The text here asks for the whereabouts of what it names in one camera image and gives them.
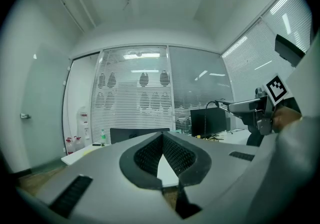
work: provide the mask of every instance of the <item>water bottle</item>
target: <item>water bottle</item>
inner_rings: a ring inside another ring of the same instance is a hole
[[[83,149],[85,147],[81,137],[76,137],[76,140],[74,142],[74,149],[75,151],[78,151],[80,149]]]
[[[66,147],[66,151],[67,151],[68,155],[75,152],[75,147],[72,144],[71,138],[69,138],[69,137],[66,139],[65,147]]]
[[[106,144],[106,134],[105,134],[105,130],[102,129],[101,130],[101,146],[104,146]]]

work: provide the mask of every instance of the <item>door handle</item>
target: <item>door handle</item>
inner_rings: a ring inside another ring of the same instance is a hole
[[[31,115],[21,113],[21,114],[20,114],[20,118],[21,118],[21,119],[31,119]]]

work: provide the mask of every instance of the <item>desk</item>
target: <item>desk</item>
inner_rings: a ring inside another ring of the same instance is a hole
[[[240,130],[240,131],[234,131],[233,134],[228,132],[227,134],[221,135],[223,140],[220,140],[221,143],[229,143],[229,144],[238,144],[238,145],[246,145],[248,137],[250,136],[250,132],[248,130]],[[68,166],[72,165],[76,161],[78,161],[80,158],[82,158],[86,152],[90,152],[93,150],[97,150],[102,148],[101,146],[86,146],[77,152],[74,152],[70,155],[64,156],[61,158],[61,160],[66,163]],[[162,180],[162,186],[163,187],[172,187],[177,186],[179,183],[179,179],[175,172],[170,167],[168,161],[162,155],[159,165],[158,165],[158,173],[157,178]]]

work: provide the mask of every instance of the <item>glass door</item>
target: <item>glass door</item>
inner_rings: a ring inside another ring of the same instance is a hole
[[[70,60],[42,45],[26,79],[20,118],[31,170],[54,169],[66,155],[62,102]]]

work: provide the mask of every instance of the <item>office room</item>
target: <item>office room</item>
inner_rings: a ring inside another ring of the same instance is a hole
[[[307,116],[291,77],[311,30],[306,0],[16,0],[0,38],[8,173],[59,218],[126,223],[140,204],[137,223],[192,220],[271,154],[278,110]]]

